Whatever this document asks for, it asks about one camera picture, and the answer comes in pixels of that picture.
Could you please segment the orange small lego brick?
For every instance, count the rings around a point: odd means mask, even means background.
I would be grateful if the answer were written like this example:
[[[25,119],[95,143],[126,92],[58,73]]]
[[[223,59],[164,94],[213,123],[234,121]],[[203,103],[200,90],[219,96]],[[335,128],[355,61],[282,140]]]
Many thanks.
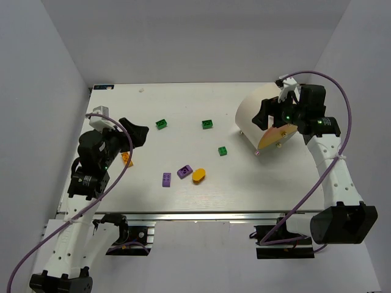
[[[127,165],[128,167],[132,167],[133,166],[133,162],[130,159],[130,153],[129,152],[121,153],[121,157],[122,157],[122,161],[123,161],[124,165]]]

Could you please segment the salmon orange top drawer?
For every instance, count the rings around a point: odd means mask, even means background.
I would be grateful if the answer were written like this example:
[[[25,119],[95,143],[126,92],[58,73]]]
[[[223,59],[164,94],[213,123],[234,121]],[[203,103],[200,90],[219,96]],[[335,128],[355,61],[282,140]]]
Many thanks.
[[[280,128],[270,127],[264,132],[258,143],[258,150],[264,150],[267,147],[280,147],[297,132],[294,125],[284,125]]]

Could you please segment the purple sloped lego brick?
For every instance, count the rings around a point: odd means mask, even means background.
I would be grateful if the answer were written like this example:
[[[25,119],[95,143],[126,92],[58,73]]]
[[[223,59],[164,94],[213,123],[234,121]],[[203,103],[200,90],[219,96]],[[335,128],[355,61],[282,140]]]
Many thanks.
[[[183,178],[187,177],[188,175],[190,175],[192,172],[193,172],[193,169],[191,168],[191,166],[185,165],[177,171],[177,175],[180,179],[183,179]]]

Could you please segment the orange oval lego piece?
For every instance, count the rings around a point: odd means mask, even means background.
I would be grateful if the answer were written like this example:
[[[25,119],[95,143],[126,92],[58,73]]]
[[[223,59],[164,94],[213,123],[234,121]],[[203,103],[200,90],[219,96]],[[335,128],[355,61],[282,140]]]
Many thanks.
[[[192,173],[192,182],[194,184],[200,184],[206,177],[206,171],[204,168],[198,168]]]

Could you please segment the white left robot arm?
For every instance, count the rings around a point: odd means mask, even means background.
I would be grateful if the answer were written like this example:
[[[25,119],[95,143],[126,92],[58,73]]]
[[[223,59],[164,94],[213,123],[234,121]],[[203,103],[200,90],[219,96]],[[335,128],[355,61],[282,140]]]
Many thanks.
[[[108,213],[101,219],[94,215],[103,195],[114,187],[108,173],[114,159],[143,146],[149,128],[126,118],[115,122],[102,114],[93,114],[89,120],[93,129],[80,136],[71,166],[64,224],[53,234],[56,244],[43,271],[31,276],[33,292],[90,292],[92,266],[129,236],[125,215]]]

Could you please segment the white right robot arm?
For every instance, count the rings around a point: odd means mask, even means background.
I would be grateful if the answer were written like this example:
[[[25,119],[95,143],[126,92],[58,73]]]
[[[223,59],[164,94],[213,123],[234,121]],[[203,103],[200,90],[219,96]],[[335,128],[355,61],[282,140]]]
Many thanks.
[[[343,156],[347,141],[341,139],[336,119],[325,115],[325,97],[322,85],[304,84],[299,97],[290,90],[286,95],[264,99],[252,119],[262,130],[269,118],[274,119],[275,128],[296,126],[320,176],[308,194],[263,236],[260,245],[272,245],[269,238],[283,230],[298,238],[311,237],[316,244],[360,244],[378,218],[376,208],[364,203],[352,181]],[[299,214],[297,210],[318,187],[323,189],[323,211]]]

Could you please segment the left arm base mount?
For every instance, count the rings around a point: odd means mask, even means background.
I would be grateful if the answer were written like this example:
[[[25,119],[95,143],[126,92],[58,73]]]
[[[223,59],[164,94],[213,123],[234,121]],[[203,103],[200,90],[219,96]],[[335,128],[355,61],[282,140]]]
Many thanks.
[[[149,233],[150,226],[145,225],[130,225],[127,218],[123,214],[105,214],[101,219],[92,220],[96,235],[99,230],[107,231],[103,228],[104,224],[109,224],[114,227],[114,235],[118,236],[111,246],[108,248],[106,255],[113,256],[148,256],[152,245],[152,241],[148,240],[152,234]]]

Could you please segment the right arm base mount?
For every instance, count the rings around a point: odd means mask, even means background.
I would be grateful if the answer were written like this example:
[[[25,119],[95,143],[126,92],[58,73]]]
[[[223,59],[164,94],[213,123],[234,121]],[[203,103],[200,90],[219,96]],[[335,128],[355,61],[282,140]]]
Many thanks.
[[[285,214],[277,214],[277,217],[264,217],[250,221],[252,230],[249,239],[255,242],[257,259],[314,259],[315,252],[311,238],[289,232],[285,223],[263,241],[263,238],[284,216]]]

